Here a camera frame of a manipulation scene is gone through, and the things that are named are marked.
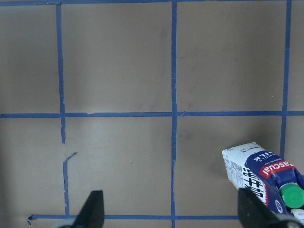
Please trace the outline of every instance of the green bottle cap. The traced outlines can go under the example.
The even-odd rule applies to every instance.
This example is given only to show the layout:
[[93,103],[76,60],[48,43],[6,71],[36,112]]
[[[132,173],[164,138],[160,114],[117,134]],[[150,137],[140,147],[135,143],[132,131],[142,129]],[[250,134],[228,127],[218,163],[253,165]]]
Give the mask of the green bottle cap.
[[296,183],[283,185],[280,192],[286,206],[297,209],[304,205],[304,190]]

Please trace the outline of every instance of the beverage package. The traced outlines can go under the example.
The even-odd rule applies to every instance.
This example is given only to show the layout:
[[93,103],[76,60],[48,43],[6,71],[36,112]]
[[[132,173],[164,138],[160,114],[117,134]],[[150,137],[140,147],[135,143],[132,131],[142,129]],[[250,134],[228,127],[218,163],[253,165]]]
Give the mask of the beverage package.
[[304,221],[304,176],[294,165],[255,142],[222,153],[237,189],[249,188],[274,213]]

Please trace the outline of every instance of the vertical blue tape strip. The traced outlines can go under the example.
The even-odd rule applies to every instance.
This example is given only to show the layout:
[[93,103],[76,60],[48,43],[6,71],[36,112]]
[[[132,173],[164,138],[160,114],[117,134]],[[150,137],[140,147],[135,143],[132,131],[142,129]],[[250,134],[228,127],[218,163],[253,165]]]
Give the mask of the vertical blue tape strip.
[[64,182],[64,196],[65,196],[65,213],[66,216],[70,215],[70,203],[68,199],[68,175],[67,175],[67,162],[70,160],[72,157],[74,157],[77,153],[73,153],[71,156],[69,156],[65,161],[63,162],[63,182]]
[[66,117],[63,80],[63,54],[62,54],[62,31],[61,31],[61,5],[56,5],[57,20],[57,52],[58,52],[58,74],[59,74],[59,99],[61,117],[61,142],[66,142]]
[[177,103],[176,103],[176,30],[177,2],[172,2],[171,33],[171,97],[172,97],[172,136],[171,136],[171,228],[175,228],[174,168],[176,161]]
[[292,0],[286,1],[286,31],[285,31],[285,59],[284,59],[284,87],[282,105],[282,126],[280,156],[285,154],[286,121],[287,121],[287,101],[288,101],[288,78],[289,78],[289,57],[290,57],[290,30],[291,30],[291,7]]

